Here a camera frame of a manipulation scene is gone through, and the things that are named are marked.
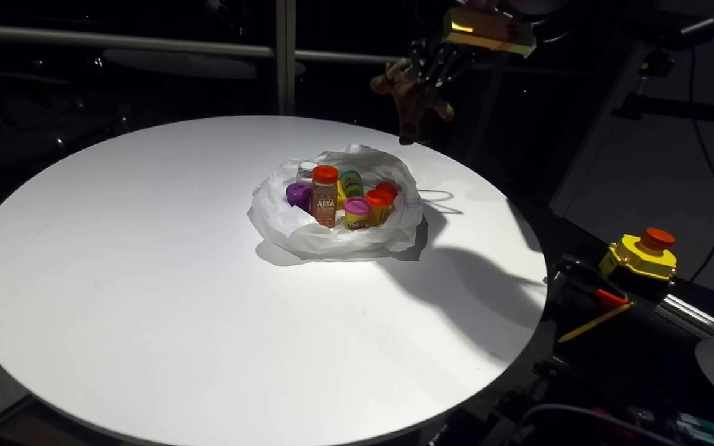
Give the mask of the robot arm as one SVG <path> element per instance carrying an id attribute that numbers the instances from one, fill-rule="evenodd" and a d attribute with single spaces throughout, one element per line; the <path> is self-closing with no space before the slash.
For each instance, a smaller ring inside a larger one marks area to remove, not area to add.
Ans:
<path id="1" fill-rule="evenodd" d="M 593 23 L 610 27 L 611 2 L 636 4 L 620 17 L 620 30 L 653 49 L 691 49 L 714 37 L 714 17 L 656 11 L 653 0 L 454 0 L 441 14 L 441 32 L 410 43 L 409 61 L 422 81 L 445 84 L 457 57 L 475 53 L 528 59 Z"/>

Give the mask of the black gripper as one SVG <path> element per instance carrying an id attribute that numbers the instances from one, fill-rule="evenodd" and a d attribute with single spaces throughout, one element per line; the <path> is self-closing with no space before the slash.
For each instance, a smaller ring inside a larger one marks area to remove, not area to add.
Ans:
<path id="1" fill-rule="evenodd" d="M 472 53 L 438 39 L 414 39 L 409 59 L 419 79 L 455 79 L 472 64 Z"/>

